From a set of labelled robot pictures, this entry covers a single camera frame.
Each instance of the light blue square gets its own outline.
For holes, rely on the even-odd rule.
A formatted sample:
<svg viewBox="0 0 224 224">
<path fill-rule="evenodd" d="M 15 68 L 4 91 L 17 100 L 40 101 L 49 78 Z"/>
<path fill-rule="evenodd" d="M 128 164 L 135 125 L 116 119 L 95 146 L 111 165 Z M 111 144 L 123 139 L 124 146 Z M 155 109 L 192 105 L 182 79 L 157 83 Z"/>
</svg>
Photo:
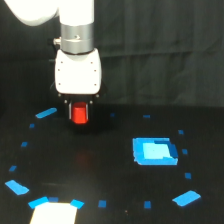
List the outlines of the light blue square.
<svg viewBox="0 0 224 224">
<path fill-rule="evenodd" d="M 99 201 L 99 204 L 98 204 L 99 208 L 106 208 L 106 206 L 107 206 L 107 202 L 106 201 L 102 201 L 102 200 Z"/>
<path fill-rule="evenodd" d="M 169 154 L 163 153 L 162 156 L 161 155 L 154 156 L 154 157 L 160 157 L 160 159 L 157 159 L 157 158 L 156 159 L 147 159 L 147 157 L 152 158 L 152 155 L 149 153 L 149 151 L 150 151 L 149 146 L 154 146 L 154 145 L 156 145 L 155 147 L 160 147 L 159 145 L 166 145 L 165 147 L 168 148 Z M 177 165 L 178 159 L 171 157 L 169 146 L 170 146 L 169 138 L 134 138 L 133 139 L 134 161 L 136 161 L 139 165 L 165 165 L 165 166 Z"/>
<path fill-rule="evenodd" d="M 144 143 L 143 151 L 145 159 L 172 158 L 169 147 L 166 144 Z"/>
</svg>

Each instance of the blue tape marker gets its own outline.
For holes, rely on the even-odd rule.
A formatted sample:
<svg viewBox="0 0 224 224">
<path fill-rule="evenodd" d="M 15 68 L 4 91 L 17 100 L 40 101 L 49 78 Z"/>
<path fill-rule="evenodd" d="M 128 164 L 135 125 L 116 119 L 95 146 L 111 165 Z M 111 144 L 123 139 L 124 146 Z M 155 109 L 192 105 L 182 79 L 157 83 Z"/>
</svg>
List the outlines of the blue tape marker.
<svg viewBox="0 0 224 224">
<path fill-rule="evenodd" d="M 9 187 L 17 195 L 26 194 L 29 191 L 28 188 L 23 187 L 22 185 L 18 184 L 14 180 L 10 180 L 10 181 L 6 182 L 5 185 L 7 187 Z"/>
<path fill-rule="evenodd" d="M 191 179 L 191 173 L 185 173 L 185 178 L 186 179 Z"/>
<path fill-rule="evenodd" d="M 48 198 L 49 202 L 58 202 L 58 198 L 57 197 L 50 197 Z"/>
<path fill-rule="evenodd" d="M 194 191 L 188 191 L 187 193 L 174 198 L 172 201 L 176 202 L 179 206 L 182 207 L 197 200 L 198 198 L 201 198 L 201 195 L 197 194 Z"/>
<path fill-rule="evenodd" d="M 22 142 L 21 147 L 27 147 L 27 145 L 28 145 L 28 142 Z"/>
<path fill-rule="evenodd" d="M 144 202 L 144 208 L 145 209 L 150 209 L 151 208 L 151 202 L 150 201 L 145 201 Z"/>
<path fill-rule="evenodd" d="M 43 198 L 39 198 L 35 201 L 31 201 L 28 203 L 28 205 L 30 206 L 30 208 L 34 209 L 35 207 L 37 207 L 38 205 L 42 205 L 46 202 L 49 202 L 47 197 L 43 197 Z"/>
<path fill-rule="evenodd" d="M 184 131 L 183 131 L 183 130 L 179 130 L 178 133 L 179 133 L 180 135 L 183 135 L 183 134 L 184 134 Z"/>
<path fill-rule="evenodd" d="M 43 111 L 43 112 L 37 114 L 36 117 L 39 118 L 39 119 L 41 119 L 41 118 L 47 117 L 47 116 L 55 113 L 56 111 L 57 111 L 56 108 L 51 108 L 49 110 L 46 110 L 46 111 Z"/>
<path fill-rule="evenodd" d="M 106 206 L 107 206 L 107 202 L 106 201 L 102 201 L 102 200 L 99 201 L 99 204 L 98 204 L 99 208 L 106 208 Z"/>
<path fill-rule="evenodd" d="M 184 155 L 187 155 L 187 154 L 188 154 L 187 149 L 182 149 L 182 153 L 183 153 Z"/>
<path fill-rule="evenodd" d="M 173 144 L 168 144 L 169 150 L 170 150 L 170 156 L 173 158 L 178 158 L 177 148 Z"/>
<path fill-rule="evenodd" d="M 77 200 L 72 200 L 71 205 L 77 207 L 78 209 L 82 208 L 85 203 Z"/>
<path fill-rule="evenodd" d="M 11 166 L 11 168 L 9 169 L 9 171 L 10 171 L 10 172 L 13 172 L 13 171 L 16 170 L 16 168 L 17 168 L 17 166 Z"/>
</svg>

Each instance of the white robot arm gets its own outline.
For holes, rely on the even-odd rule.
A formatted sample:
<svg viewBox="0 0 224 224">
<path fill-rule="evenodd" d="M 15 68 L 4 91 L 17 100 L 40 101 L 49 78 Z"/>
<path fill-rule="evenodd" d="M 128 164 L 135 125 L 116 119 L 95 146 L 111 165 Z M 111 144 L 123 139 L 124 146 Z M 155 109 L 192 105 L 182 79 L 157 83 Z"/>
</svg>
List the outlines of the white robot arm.
<svg viewBox="0 0 224 224">
<path fill-rule="evenodd" d="M 94 0 L 4 1 L 14 15 L 28 26 L 38 26 L 60 17 L 61 37 L 54 39 L 54 44 L 60 45 L 55 64 L 55 86 L 60 94 L 89 96 L 99 92 L 102 72 L 99 53 L 94 48 Z M 88 111 L 86 118 L 78 121 L 76 118 L 80 116 L 74 113 L 80 110 L 76 110 L 74 101 L 68 103 L 69 118 L 73 122 L 88 121 Z"/>
</svg>

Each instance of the black table surface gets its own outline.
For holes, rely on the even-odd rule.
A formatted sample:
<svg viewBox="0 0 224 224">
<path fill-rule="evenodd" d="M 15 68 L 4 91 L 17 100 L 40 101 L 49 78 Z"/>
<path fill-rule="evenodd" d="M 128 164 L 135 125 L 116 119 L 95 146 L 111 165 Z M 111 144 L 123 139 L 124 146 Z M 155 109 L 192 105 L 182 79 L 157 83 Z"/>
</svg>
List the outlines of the black table surface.
<svg viewBox="0 0 224 224">
<path fill-rule="evenodd" d="M 16 106 L 0 119 L 1 224 L 28 224 L 28 202 L 44 196 L 83 201 L 76 224 L 224 222 L 223 109 L 98 105 L 86 130 L 71 124 L 60 108 L 37 119 L 45 109 Z M 170 138 L 178 165 L 134 162 L 132 139 L 142 137 Z M 17 169 L 9 172 L 12 165 Z M 5 185 L 10 180 L 30 191 L 17 196 Z M 189 190 L 201 199 L 185 207 L 172 201 Z M 106 208 L 98 208 L 99 200 L 107 201 Z M 151 201 L 151 209 L 144 209 L 144 201 Z"/>
</svg>

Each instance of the black background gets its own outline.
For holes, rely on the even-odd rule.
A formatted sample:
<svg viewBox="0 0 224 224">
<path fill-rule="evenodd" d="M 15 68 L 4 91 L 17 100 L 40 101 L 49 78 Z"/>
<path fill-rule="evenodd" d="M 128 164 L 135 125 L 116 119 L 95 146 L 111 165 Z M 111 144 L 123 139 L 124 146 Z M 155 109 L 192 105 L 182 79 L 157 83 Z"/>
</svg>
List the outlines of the black background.
<svg viewBox="0 0 224 224">
<path fill-rule="evenodd" d="M 29 223 L 27 203 L 43 196 L 85 202 L 77 224 L 222 223 L 224 111 L 195 107 L 224 105 L 223 16 L 221 0 L 95 0 L 95 46 L 108 92 L 83 132 L 50 91 L 55 55 L 47 39 L 60 36 L 59 18 L 29 27 L 0 1 L 0 113 L 7 109 L 0 122 L 1 223 Z M 61 107 L 35 118 L 50 105 Z M 170 107 L 176 105 L 194 108 Z M 137 137 L 169 137 L 178 166 L 133 162 Z M 29 193 L 16 196 L 5 186 L 12 179 Z M 172 202 L 188 190 L 201 200 L 185 208 Z M 143 207 L 148 200 L 151 210 Z"/>
<path fill-rule="evenodd" d="M 223 16 L 221 0 L 95 0 L 95 47 L 108 87 L 99 102 L 223 106 Z M 56 102 L 47 39 L 60 36 L 59 17 L 29 27 L 1 1 L 0 29 L 3 103 Z"/>
</svg>

